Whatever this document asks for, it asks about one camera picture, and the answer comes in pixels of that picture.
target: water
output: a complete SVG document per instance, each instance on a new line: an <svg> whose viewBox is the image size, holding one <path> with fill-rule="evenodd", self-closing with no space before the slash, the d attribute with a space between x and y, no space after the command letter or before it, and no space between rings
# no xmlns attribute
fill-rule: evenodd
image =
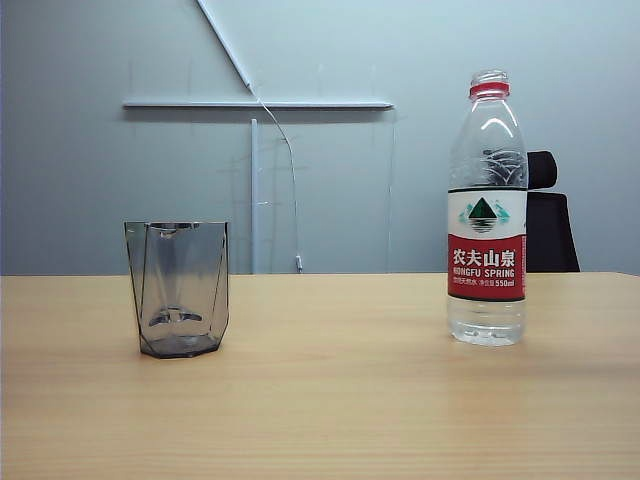
<svg viewBox="0 0 640 480"><path fill-rule="evenodd" d="M448 297L449 331L475 345L513 345L522 338L525 301L479 302Z"/></svg>

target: plastic water bottle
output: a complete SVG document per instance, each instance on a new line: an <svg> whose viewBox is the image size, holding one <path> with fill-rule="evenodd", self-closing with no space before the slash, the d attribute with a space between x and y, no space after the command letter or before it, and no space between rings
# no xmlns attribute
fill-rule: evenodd
<svg viewBox="0 0 640 480"><path fill-rule="evenodd" d="M525 326L527 154L500 70L473 75L451 153L448 321L458 340L511 345Z"/></svg>

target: wooden table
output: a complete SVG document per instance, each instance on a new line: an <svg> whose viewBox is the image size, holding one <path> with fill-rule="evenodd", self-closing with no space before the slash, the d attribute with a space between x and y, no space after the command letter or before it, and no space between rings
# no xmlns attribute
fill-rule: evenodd
<svg viewBox="0 0 640 480"><path fill-rule="evenodd" d="M512 347L445 276L231 279L220 351L138 353L127 277L3 280L3 478L640 478L640 278L529 275Z"/></svg>

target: black office chair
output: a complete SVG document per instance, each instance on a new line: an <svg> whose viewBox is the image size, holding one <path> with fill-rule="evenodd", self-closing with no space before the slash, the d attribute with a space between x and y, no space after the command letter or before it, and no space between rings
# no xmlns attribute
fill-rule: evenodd
<svg viewBox="0 0 640 480"><path fill-rule="evenodd" d="M529 152L529 190L556 184L558 169L550 152ZM527 272L579 272L571 235L567 197L527 194Z"/></svg>

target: bottle neck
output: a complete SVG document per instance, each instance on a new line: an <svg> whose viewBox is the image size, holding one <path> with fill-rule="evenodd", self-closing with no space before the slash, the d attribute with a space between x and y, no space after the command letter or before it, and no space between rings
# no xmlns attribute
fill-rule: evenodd
<svg viewBox="0 0 640 480"><path fill-rule="evenodd" d="M469 100L472 102L490 102L490 101L500 101L506 100L509 95L506 93L495 93L495 92L480 92L475 95L469 95Z"/></svg>

